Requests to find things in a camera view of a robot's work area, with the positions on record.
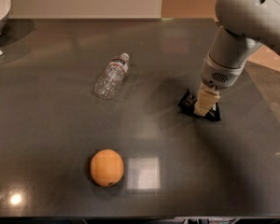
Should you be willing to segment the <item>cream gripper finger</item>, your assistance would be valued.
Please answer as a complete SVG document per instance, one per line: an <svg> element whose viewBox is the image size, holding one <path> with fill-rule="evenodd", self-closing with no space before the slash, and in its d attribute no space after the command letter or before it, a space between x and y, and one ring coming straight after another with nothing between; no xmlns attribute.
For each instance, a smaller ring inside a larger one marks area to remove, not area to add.
<svg viewBox="0 0 280 224"><path fill-rule="evenodd" d="M204 117L220 98L219 90L201 84L198 90L197 101L194 105L194 114Z"/></svg>

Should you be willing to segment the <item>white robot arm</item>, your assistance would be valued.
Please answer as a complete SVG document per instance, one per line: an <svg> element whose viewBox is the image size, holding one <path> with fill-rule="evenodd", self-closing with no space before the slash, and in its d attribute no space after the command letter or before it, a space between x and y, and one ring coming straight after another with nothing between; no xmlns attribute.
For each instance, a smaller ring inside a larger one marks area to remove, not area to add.
<svg viewBox="0 0 280 224"><path fill-rule="evenodd" d="M219 28L203 61L194 113L204 117L264 45L280 56L280 0L217 0Z"/></svg>

